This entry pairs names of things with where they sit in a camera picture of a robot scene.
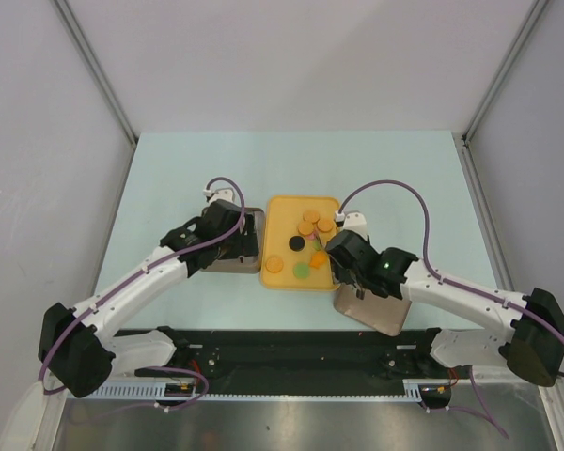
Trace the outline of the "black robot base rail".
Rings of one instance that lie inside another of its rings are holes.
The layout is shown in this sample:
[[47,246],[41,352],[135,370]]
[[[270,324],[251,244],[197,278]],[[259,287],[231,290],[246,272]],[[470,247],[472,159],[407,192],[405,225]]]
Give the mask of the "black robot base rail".
[[374,395],[397,393],[409,379],[466,381],[466,367],[430,357],[432,334],[176,330],[181,348],[165,366],[168,375],[197,369],[226,395]]

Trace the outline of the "black sandwich cookie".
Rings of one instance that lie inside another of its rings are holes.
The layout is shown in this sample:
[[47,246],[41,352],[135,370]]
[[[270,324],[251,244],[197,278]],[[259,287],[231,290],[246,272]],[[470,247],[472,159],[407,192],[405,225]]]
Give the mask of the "black sandwich cookie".
[[289,239],[289,248],[293,252],[300,252],[305,248],[306,241],[302,236],[292,236]]

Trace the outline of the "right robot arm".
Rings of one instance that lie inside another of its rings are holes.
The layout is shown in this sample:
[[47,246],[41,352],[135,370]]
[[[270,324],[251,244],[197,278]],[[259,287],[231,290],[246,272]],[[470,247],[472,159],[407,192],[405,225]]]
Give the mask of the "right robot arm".
[[486,329],[497,355],[519,378],[551,387],[564,359],[564,313],[541,288],[530,294],[473,287],[435,273],[425,259],[399,248],[376,251],[354,231],[326,245],[338,281],[373,295],[438,307]]

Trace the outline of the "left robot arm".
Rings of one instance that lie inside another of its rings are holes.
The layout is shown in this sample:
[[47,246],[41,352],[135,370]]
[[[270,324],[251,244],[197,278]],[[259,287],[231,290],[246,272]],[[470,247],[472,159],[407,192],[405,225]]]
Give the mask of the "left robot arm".
[[176,376],[189,364],[186,343],[170,327],[121,336],[146,305],[198,272],[259,270],[265,214],[216,197],[200,215],[168,231],[134,270],[99,294],[43,316],[40,373],[52,373],[75,397],[87,397],[110,377],[161,368]]

